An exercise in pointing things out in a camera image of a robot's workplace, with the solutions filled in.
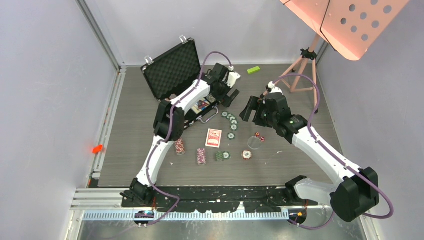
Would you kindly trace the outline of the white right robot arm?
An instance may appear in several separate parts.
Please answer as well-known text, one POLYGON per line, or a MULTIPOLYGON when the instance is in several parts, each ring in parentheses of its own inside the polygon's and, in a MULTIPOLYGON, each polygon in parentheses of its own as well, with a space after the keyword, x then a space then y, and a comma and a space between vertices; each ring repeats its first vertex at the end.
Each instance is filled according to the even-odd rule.
POLYGON ((305 176, 289 181, 285 198, 291 205, 303 200, 331 206, 345 222, 352 222, 379 204, 379 177, 371 167, 361 168, 329 145, 303 116, 292 114, 281 93, 251 96, 240 113, 247 122, 273 128, 278 136, 307 154, 330 178, 331 183, 315 182, 305 176))

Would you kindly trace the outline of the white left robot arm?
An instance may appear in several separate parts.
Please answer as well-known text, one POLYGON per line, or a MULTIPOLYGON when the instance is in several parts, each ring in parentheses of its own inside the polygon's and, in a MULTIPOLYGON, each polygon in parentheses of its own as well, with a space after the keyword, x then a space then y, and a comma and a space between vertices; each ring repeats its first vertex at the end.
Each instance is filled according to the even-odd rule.
POLYGON ((230 107, 240 93, 233 90, 240 74, 234 66, 215 64, 207 73, 200 73, 183 93, 171 101, 160 102, 153 128, 154 137, 148 156, 140 172, 124 193, 128 199, 135 200, 141 207, 148 207, 154 199, 154 186, 162 163, 171 146, 181 138, 185 130, 185 115, 201 99, 212 96, 223 107, 230 107))

